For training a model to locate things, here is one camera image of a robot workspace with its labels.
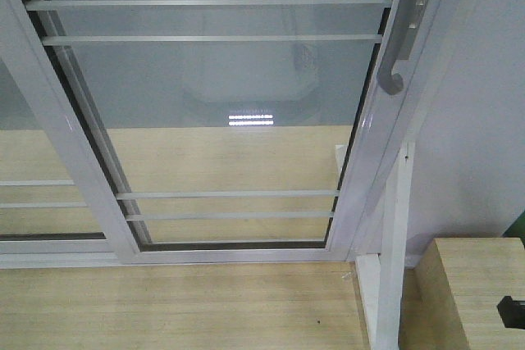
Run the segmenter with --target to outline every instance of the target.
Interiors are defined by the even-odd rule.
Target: fixed glass panel
[[[155,243],[323,241],[328,218],[149,220]]]
[[[248,6],[230,7],[68,7],[59,8],[57,14],[71,36],[375,34],[384,6],[389,4],[276,3],[258,6],[255,2],[250,6],[246,2]],[[39,11],[40,16],[45,17],[45,12]]]
[[[287,212],[330,211],[333,197],[308,198],[162,198],[138,199],[140,211],[151,215],[181,215],[188,212]]]
[[[322,247],[340,178],[336,146],[349,141],[391,0],[25,4],[143,246]],[[280,195],[298,191],[331,194]],[[239,195],[137,195],[162,192]]]
[[[349,126],[110,129],[135,192],[335,189]]]
[[[0,238],[98,233],[97,221],[1,61],[0,95]]]

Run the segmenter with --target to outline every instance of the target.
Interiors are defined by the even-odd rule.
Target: horizontal metal bar
[[[12,208],[82,208],[85,202],[7,202],[0,203],[0,209]]]
[[[380,34],[312,34],[290,36],[48,36],[47,47],[100,43],[251,43],[296,41],[371,41],[381,42]]]
[[[27,2],[27,11],[51,11],[95,7],[271,7],[271,6],[358,6],[390,7],[391,0],[41,0]]]
[[[333,217],[332,211],[300,211],[300,212],[213,212],[213,213],[182,213],[179,215],[128,215],[127,221],[146,220],[188,220],[188,219],[301,219],[307,217]]]
[[[74,186],[72,180],[0,180],[0,186]]]
[[[278,242],[278,243],[290,243],[290,242],[324,242],[324,238],[295,238],[295,239],[221,239],[219,241],[175,241],[175,242],[155,242],[152,243],[153,246],[158,245],[180,245],[191,243],[193,245],[206,245],[206,244],[215,244],[215,243],[265,243],[265,242]]]
[[[292,197],[337,197],[339,190],[263,190],[232,192],[144,192],[119,193],[117,200],[135,200],[152,198],[292,198]]]

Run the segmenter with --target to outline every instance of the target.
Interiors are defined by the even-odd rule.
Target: sliding glass door
[[[391,0],[22,1],[140,251],[326,248]]]

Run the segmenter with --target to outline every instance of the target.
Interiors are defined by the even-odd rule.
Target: white post
[[[377,333],[373,350],[397,350],[414,142],[404,142],[386,181]]]

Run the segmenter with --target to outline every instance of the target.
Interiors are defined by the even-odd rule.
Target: glass pane
[[[100,232],[87,207],[38,207],[85,204],[2,62],[0,96],[0,236]],[[46,180],[69,184],[16,186]]]
[[[1,235],[99,233],[86,208],[33,208],[0,210]]]
[[[221,127],[251,112],[272,115],[274,126],[351,125],[372,50],[357,42],[125,43],[62,55],[75,55],[105,126],[129,129]]]
[[[382,5],[88,7],[60,10],[58,16],[69,35],[213,36],[375,34],[382,13]]]
[[[129,128],[109,134],[135,192],[335,189],[349,126]]]
[[[309,198],[167,198],[137,200],[144,214],[178,215],[213,212],[330,211],[333,197]]]
[[[325,237],[328,219],[150,220],[146,224],[155,243],[322,241]]]

